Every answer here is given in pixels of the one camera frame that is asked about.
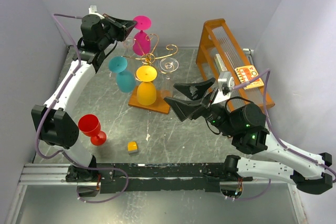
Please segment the clear wine glass front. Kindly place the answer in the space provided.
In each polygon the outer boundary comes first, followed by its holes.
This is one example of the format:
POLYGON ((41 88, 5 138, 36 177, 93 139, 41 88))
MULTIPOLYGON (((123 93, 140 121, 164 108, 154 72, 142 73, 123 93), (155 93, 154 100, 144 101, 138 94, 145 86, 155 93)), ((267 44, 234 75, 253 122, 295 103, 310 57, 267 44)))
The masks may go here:
POLYGON ((132 50, 133 46, 135 44, 135 39, 134 38, 127 38, 124 42, 123 42, 123 46, 126 50, 132 50))

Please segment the blue plastic wine glass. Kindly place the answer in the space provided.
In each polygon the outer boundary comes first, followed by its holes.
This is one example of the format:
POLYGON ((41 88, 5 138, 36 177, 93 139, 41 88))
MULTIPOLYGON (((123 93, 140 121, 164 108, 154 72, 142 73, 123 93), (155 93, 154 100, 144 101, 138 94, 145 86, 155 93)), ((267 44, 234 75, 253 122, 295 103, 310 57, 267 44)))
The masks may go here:
POLYGON ((130 93, 136 86, 132 63, 126 57, 115 56, 108 64, 109 70, 116 74, 116 83, 123 93, 130 93))

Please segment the yellow plastic wine glass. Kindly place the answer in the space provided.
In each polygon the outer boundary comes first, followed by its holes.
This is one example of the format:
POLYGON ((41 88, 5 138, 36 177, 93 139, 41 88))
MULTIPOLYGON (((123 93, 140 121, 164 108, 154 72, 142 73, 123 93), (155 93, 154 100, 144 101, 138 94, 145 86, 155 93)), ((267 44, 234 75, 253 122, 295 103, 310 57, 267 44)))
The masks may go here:
POLYGON ((156 88, 153 81, 158 73, 152 66, 141 66, 136 71, 136 77, 140 80, 137 88, 137 101, 141 105, 151 105, 156 101, 156 88))

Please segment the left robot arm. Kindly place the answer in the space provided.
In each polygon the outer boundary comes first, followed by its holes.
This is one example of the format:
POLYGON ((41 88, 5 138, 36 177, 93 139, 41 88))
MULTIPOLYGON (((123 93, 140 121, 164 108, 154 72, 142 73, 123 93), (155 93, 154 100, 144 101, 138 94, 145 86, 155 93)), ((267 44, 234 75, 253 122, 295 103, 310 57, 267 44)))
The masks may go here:
POLYGON ((81 37, 72 41, 75 56, 70 68, 56 91, 43 105, 35 105, 31 115, 36 130, 35 151, 43 159, 51 159, 39 149, 41 141, 57 148, 79 175, 90 182, 97 178, 96 158, 78 140, 79 127, 73 121, 72 111, 91 78, 98 72, 107 54, 105 50, 127 39, 135 20, 123 20, 107 14, 88 14, 81 18, 81 37))

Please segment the clear wine glass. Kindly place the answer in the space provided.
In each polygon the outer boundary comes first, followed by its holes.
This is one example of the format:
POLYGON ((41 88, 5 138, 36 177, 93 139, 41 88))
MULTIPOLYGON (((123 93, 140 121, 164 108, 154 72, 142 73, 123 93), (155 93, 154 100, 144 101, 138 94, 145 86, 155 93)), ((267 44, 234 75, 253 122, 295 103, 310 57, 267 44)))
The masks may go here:
POLYGON ((172 74, 179 67, 179 62, 175 58, 167 57, 160 61, 160 71, 163 74, 163 81, 161 85, 161 97, 172 97, 173 96, 173 85, 172 74))
POLYGON ((133 46, 135 44, 135 39, 134 38, 127 38, 124 42, 123 42, 123 46, 126 50, 132 50, 133 46))

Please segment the magenta plastic wine glass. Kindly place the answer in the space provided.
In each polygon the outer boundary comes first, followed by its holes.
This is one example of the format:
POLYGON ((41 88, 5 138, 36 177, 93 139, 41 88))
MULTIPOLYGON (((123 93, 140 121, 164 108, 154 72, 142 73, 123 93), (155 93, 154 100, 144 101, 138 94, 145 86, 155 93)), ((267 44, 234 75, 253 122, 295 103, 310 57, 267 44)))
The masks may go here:
POLYGON ((147 16, 143 15, 136 16, 133 20, 136 21, 134 28, 138 30, 138 32, 134 35, 135 42, 133 45, 133 51, 138 56, 143 56, 148 54, 151 49, 151 42, 145 31, 151 27, 152 22, 147 16))

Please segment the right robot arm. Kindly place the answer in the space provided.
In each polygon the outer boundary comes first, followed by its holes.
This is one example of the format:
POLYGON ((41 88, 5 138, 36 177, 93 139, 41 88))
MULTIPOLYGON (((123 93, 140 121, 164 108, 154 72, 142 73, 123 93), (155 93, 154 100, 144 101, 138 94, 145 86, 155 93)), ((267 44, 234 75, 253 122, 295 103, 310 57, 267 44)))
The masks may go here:
POLYGON ((221 181, 237 181, 238 188, 233 195, 242 191, 244 178, 266 178, 295 185, 304 193, 320 195, 333 187, 332 175, 326 173, 332 165, 329 153, 313 154, 293 145, 279 143, 270 127, 266 126, 266 115, 252 101, 229 111, 227 104, 233 100, 227 84, 208 92, 214 84, 211 78, 200 83, 176 83, 174 88, 188 100, 165 97, 180 121, 205 119, 208 127, 215 127, 217 135, 231 138, 232 145, 247 155, 259 155, 266 161, 256 161, 236 155, 228 155, 219 172, 206 172, 209 177, 221 181))

